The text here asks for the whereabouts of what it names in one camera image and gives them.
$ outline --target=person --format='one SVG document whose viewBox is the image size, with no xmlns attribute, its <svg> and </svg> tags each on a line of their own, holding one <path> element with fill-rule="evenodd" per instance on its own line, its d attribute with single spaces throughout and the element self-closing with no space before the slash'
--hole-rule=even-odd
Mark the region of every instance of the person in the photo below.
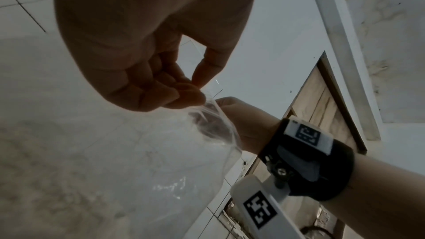
<svg viewBox="0 0 425 239">
<path fill-rule="evenodd" d="M 54 0 L 62 37 L 87 81 L 106 100 L 147 112 L 202 105 L 200 88 L 226 65 L 254 0 Z M 207 47 L 192 80 L 179 68 L 187 35 Z M 259 154 L 280 120 L 235 98 L 218 100 Z M 369 238 L 421 238 L 425 178 L 355 155 L 347 187 L 323 205 Z"/>
<path fill-rule="evenodd" d="M 279 127 L 280 119 L 234 97 L 217 103 L 249 152 L 259 154 Z M 365 239 L 423 238 L 424 197 L 424 176 L 356 154 L 348 185 L 322 204 Z"/>
</svg>

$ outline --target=human hand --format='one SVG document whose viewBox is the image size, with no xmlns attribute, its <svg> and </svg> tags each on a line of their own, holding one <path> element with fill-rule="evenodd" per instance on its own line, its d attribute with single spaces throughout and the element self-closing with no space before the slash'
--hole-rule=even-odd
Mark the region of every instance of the human hand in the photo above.
<svg viewBox="0 0 425 239">
<path fill-rule="evenodd" d="M 253 0 L 54 0 L 60 32 L 89 83 L 133 111 L 205 102 L 199 88 L 225 66 Z M 207 46 L 189 80 L 182 34 Z"/>
<path fill-rule="evenodd" d="M 278 118 L 237 98 L 225 97 L 216 102 L 235 125 L 243 150 L 259 154 L 279 127 Z"/>
</svg>

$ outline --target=metal bolt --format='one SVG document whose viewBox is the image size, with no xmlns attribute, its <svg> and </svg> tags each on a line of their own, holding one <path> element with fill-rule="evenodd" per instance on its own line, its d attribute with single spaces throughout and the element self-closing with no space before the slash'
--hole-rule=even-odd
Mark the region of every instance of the metal bolt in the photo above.
<svg viewBox="0 0 425 239">
<path fill-rule="evenodd" d="M 278 169 L 278 175 L 282 176 L 282 177 L 286 176 L 286 170 L 283 169 L 283 168 L 279 168 Z"/>
</svg>

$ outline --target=clear plastic bag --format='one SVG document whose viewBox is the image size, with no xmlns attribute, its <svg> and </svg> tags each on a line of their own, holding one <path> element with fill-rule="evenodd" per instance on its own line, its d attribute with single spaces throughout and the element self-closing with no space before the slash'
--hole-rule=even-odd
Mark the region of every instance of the clear plastic bag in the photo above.
<svg viewBox="0 0 425 239">
<path fill-rule="evenodd" d="M 58 38 L 0 49 L 1 238 L 182 238 L 240 157 L 212 99 L 129 112 L 94 92 Z"/>
</svg>

